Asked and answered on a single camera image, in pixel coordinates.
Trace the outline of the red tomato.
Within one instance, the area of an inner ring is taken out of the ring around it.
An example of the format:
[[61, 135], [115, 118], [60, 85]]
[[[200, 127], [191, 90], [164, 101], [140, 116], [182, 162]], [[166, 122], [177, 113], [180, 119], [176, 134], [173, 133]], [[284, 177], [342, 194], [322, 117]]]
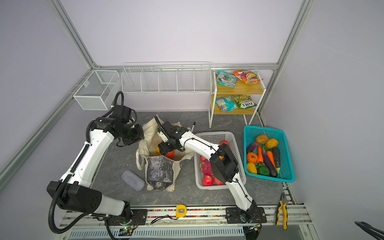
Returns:
[[171, 159], [171, 160], [174, 159], [174, 156], [175, 156], [175, 152], [174, 152], [174, 151], [171, 151], [171, 152], [169, 152], [169, 153], [167, 153], [167, 154], [165, 155], [165, 157], [167, 157], [167, 158], [169, 158], [169, 159]]

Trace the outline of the beige canvas grocery bag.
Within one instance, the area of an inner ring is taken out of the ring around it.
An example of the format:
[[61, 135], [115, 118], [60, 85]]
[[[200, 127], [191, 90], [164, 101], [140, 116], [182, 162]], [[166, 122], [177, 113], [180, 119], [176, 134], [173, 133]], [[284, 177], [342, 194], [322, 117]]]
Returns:
[[175, 190], [176, 179], [186, 160], [193, 158], [193, 151], [175, 150], [175, 155], [168, 158], [156, 153], [156, 147], [163, 140], [158, 136], [159, 125], [155, 119], [143, 125], [144, 138], [139, 141], [136, 151], [136, 164], [138, 170], [145, 171], [147, 190]]

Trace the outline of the small orange pumpkin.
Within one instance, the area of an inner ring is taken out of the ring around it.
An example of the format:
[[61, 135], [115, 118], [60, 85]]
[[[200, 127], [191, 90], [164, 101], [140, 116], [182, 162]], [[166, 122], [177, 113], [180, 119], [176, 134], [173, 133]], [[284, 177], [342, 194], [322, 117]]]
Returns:
[[256, 153], [247, 153], [246, 160], [248, 163], [257, 164], [258, 163], [258, 155]]

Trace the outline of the yellow-brown potato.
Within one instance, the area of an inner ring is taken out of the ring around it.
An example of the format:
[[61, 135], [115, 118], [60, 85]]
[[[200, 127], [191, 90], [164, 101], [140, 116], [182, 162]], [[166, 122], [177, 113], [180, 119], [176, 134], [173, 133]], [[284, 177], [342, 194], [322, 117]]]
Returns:
[[261, 134], [255, 138], [255, 142], [259, 145], [264, 145], [269, 140], [266, 134]]

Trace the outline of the orange pink snack bag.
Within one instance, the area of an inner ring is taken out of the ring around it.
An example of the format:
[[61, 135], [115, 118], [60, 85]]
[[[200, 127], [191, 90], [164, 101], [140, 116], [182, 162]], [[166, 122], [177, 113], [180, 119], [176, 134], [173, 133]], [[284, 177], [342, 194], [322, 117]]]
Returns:
[[234, 75], [248, 85], [255, 85], [261, 81], [256, 73], [249, 70], [238, 70], [234, 72]]

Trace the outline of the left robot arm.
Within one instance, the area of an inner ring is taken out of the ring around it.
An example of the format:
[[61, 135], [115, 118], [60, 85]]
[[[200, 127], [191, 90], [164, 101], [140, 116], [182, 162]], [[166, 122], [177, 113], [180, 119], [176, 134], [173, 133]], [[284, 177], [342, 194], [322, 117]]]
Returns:
[[81, 213], [72, 225], [92, 215], [114, 216], [122, 223], [131, 221], [133, 213], [128, 202], [104, 196], [91, 186], [102, 158], [114, 140], [118, 140], [118, 147], [125, 147], [143, 139], [143, 129], [136, 121], [135, 110], [115, 105], [105, 115], [88, 124], [81, 152], [60, 180], [51, 181], [47, 186], [47, 192], [52, 197], [48, 214], [52, 231], [62, 232], [55, 224], [56, 207]]

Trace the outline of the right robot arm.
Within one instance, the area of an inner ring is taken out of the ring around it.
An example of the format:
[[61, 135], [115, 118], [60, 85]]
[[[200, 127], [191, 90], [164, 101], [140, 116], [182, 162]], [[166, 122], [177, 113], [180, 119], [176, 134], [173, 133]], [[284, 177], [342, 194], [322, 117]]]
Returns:
[[175, 127], [169, 122], [158, 124], [158, 136], [162, 142], [158, 144], [159, 152], [165, 155], [171, 151], [184, 152], [192, 150], [205, 157], [210, 163], [214, 177], [224, 183], [232, 194], [236, 206], [227, 209], [230, 223], [262, 224], [266, 223], [264, 209], [258, 207], [255, 200], [248, 194], [240, 177], [238, 161], [230, 147], [226, 144], [213, 144], [201, 139], [187, 128]]

